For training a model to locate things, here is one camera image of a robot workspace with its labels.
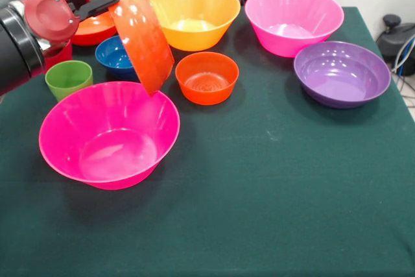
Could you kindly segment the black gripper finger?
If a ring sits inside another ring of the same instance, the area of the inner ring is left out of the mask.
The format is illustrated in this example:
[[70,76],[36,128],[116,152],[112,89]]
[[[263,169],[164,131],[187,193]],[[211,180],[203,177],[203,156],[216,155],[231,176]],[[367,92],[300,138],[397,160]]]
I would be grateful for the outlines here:
[[110,6],[116,5],[119,1],[120,0],[91,0],[79,8],[75,8],[73,3],[70,3],[69,7],[76,17],[79,17],[81,21],[84,21],[85,19],[105,13]]

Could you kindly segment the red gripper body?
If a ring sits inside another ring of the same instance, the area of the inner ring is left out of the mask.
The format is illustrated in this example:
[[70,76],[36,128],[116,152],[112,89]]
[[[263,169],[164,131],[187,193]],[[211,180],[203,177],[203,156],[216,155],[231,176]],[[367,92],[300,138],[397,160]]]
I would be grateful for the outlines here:
[[25,21],[40,38],[64,42],[76,33],[80,18],[67,0],[25,0]]

